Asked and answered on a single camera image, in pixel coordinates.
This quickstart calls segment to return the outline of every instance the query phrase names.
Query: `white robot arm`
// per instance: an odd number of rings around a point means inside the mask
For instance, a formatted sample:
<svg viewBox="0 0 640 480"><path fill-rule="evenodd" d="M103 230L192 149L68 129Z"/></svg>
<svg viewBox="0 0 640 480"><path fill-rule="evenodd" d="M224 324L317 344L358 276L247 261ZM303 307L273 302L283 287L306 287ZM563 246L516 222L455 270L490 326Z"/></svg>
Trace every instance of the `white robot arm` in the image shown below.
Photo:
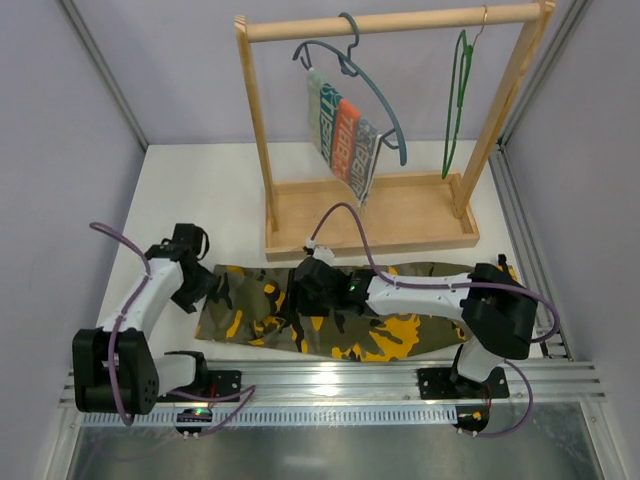
<svg viewBox="0 0 640 480"><path fill-rule="evenodd" d="M204 382L207 368L201 353L169 352L153 359L147 344L169 301L193 313L195 302L216 288L219 279L198 263L203 238L206 239L206 234L201 228L177 224L171 240L153 245L145 255L149 259L149 280L129 306L126 321L120 323L116 337L118 386L129 414L149 413L158 397ZM208 249L208 240L204 249ZM138 285L140 280L97 328L80 330L74 337L75 397L81 411L116 411L106 361L108 342Z"/></svg>
<svg viewBox="0 0 640 480"><path fill-rule="evenodd" d="M478 264L470 274L449 277L386 274L383 279L371 269L347 275L322 258L309 256L296 268L294 279L297 308L305 315L323 315L328 308L368 317L415 313L449 318L464 326L473 337L459 349L451 375L461 396L479 391L505 358L523 360L529 355L535 300L497 289L446 287L475 281L519 286L508 273L490 264Z"/></svg>

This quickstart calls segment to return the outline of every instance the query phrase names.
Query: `wooden rack base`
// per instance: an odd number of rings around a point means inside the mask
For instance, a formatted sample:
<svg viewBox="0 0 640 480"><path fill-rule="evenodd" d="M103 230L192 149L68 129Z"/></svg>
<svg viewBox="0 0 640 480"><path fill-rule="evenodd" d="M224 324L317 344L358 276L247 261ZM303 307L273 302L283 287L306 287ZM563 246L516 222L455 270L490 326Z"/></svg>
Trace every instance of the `wooden rack base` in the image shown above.
<svg viewBox="0 0 640 480"><path fill-rule="evenodd" d="M374 253L473 247L480 234L471 207L461 218L453 211L453 190L459 173L445 180L439 172L379 175L361 219ZM334 179L274 183L273 231L267 215L265 253L269 261L304 257L302 246L325 212L336 202L349 202L351 193ZM336 255L362 255L358 230L346 210L337 210L317 238Z"/></svg>

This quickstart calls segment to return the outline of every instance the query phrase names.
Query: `wooden clothes rack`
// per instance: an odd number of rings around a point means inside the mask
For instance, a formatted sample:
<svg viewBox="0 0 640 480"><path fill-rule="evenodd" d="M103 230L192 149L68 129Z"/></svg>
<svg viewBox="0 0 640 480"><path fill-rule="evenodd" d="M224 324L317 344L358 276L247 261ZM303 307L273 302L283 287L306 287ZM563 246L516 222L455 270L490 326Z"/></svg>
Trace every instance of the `wooden clothes rack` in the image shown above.
<svg viewBox="0 0 640 480"><path fill-rule="evenodd" d="M362 215L374 252L472 247L478 242L480 235L469 200L554 9L553 1L535 0L520 5L354 17L361 34L523 24L464 175L451 173L442 179L440 172L431 172L374 178ZM298 258L327 209L339 201L349 202L350 192L333 178L273 182L251 44L352 35L353 30L340 17L249 24L246 17L237 16L235 32L265 188L265 253L269 260ZM363 251L348 215L336 211L318 237L319 243L338 255Z"/></svg>

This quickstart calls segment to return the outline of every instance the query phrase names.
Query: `camouflage cloth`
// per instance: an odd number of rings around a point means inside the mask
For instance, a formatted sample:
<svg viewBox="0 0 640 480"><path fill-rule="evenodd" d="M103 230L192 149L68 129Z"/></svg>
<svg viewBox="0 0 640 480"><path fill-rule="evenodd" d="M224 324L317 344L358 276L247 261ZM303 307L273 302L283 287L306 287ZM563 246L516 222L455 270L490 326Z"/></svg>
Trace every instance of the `camouflage cloth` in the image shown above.
<svg viewBox="0 0 640 480"><path fill-rule="evenodd" d="M341 267L349 272L357 267ZM397 275L446 276L472 271L446 263L385 267ZM196 338L297 351L357 361L390 361L432 352L465 340L461 328L443 317L397 314L365 318L331 311L327 317L286 319L288 268L219 265L218 291L200 316Z"/></svg>

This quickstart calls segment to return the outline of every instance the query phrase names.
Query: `hanger hook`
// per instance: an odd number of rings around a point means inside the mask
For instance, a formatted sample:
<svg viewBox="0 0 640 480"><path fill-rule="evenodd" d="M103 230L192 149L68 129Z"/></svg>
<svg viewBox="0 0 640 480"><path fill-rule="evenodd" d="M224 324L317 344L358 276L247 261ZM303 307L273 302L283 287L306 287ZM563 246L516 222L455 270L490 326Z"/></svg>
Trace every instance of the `hanger hook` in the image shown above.
<svg viewBox="0 0 640 480"><path fill-rule="evenodd" d="M400 144L396 143L395 145L393 143L391 143L389 141L389 137L391 135L393 135L394 133L396 133L396 129L392 128L391 130L389 130L387 133L384 133L381 137L380 137L380 141L382 143L384 143L387 147L389 147L391 150L398 150L400 148Z"/></svg>
<svg viewBox="0 0 640 480"><path fill-rule="evenodd" d="M471 44L471 46L473 48L475 48L476 46L476 40L478 40L478 37L480 36L480 34L484 31L484 26L487 24L487 16L489 15L489 9L487 8L487 5L483 5L484 7L484 17L482 17L482 28L480 29L480 31L476 34L476 38L473 39L473 43Z"/></svg>
<svg viewBox="0 0 640 480"><path fill-rule="evenodd" d="M309 56L309 47L307 46L306 43L304 44L303 49L304 49L304 55L300 56L300 63L305 68L305 70L309 70L312 67L312 65L311 65L311 57Z"/></svg>
<svg viewBox="0 0 640 480"><path fill-rule="evenodd" d="M347 59L349 59L349 61L351 61L351 50L353 48L357 47L358 44L360 43L360 29L358 28L358 24L356 23L355 19L351 16L351 14L349 14L347 12L342 12L338 16L342 17L342 18L346 18L347 21L349 22L349 25L351 25L351 28L353 29L353 35L355 36L355 39L353 40L353 43L351 43L347 47ZM347 67L347 65L345 64L345 62L344 62L344 60L342 58L338 57L338 61L340 62L340 71L344 75L349 75L350 77L357 77L358 76L358 72L356 72L355 70L349 69L349 67Z"/></svg>

